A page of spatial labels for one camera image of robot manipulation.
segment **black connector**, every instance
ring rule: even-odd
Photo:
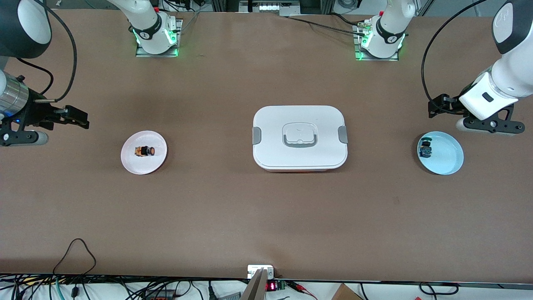
[[[213,291],[213,287],[211,286],[211,281],[209,282],[209,300],[218,300],[218,298],[215,295],[215,291]]]
[[[79,295],[79,288],[78,287],[73,287],[72,288],[72,292],[70,292],[70,297],[72,297],[74,299],[78,295]]]

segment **light blue plate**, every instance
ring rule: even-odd
[[[422,138],[431,138],[431,157],[420,157]],[[454,137],[441,131],[431,131],[422,138],[418,141],[416,155],[424,167],[439,175],[450,175],[459,171],[463,165],[464,153]]]

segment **plate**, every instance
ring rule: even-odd
[[[431,157],[421,157],[420,146],[423,138],[431,138]],[[416,147],[416,155],[424,167],[439,175],[450,175],[457,172],[464,162],[463,148],[451,135],[432,131],[426,133]]]
[[[135,148],[139,146],[153,147],[154,156],[140,157],[135,155]],[[154,131],[141,131],[130,136],[122,146],[120,160],[122,165],[131,173],[137,175],[149,174],[157,170],[165,161],[167,145],[165,139]]]

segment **brown table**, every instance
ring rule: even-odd
[[[533,280],[533,129],[509,138],[463,133],[456,116],[427,118],[420,81],[425,46],[444,19],[416,18],[400,62],[359,62],[349,35],[271,14],[200,14],[174,59],[135,58],[119,11],[60,11],[79,51],[63,105],[91,128],[58,125],[41,147],[2,148],[0,272],[51,272],[84,238],[94,273],[243,277],[253,263],[285,278]],[[310,17],[348,28],[331,16]],[[427,60],[436,96],[458,93],[499,54],[491,19],[454,21]],[[67,35],[35,62],[61,94],[71,68]],[[40,90],[47,77],[16,60]],[[345,117],[349,156],[324,173],[269,173],[252,157],[255,112],[267,105],[333,105]],[[533,102],[514,119],[533,126]],[[136,176],[124,141],[155,130],[169,156]],[[414,154],[442,130],[465,163],[432,175]],[[59,272],[91,260],[77,244]]]

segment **white storage box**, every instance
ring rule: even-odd
[[[263,107],[252,140],[255,162],[269,171],[325,171],[348,157],[344,117],[332,106]]]

